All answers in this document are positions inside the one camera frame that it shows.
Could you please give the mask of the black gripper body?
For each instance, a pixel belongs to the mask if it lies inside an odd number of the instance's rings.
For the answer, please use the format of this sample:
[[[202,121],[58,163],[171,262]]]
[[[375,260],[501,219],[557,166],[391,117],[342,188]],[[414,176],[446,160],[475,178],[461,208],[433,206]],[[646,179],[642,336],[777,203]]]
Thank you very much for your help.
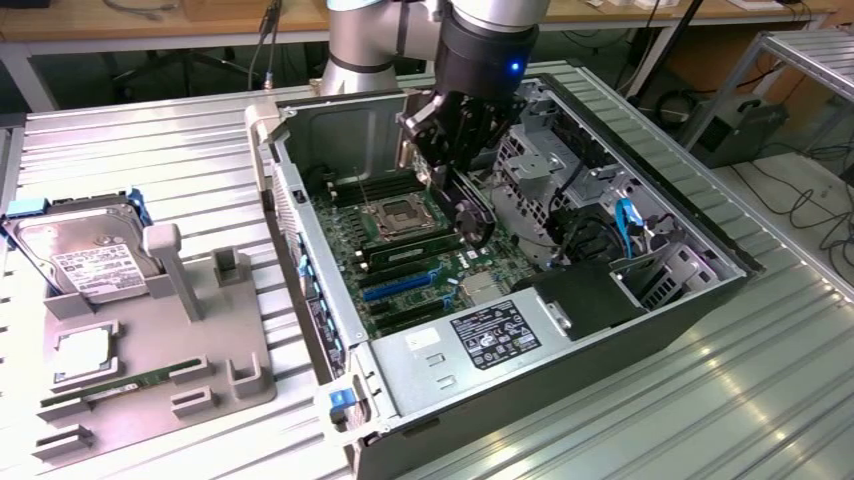
[[[539,34],[537,25],[513,32],[477,26],[458,13],[445,16],[437,50],[435,92],[490,102],[513,97]]]

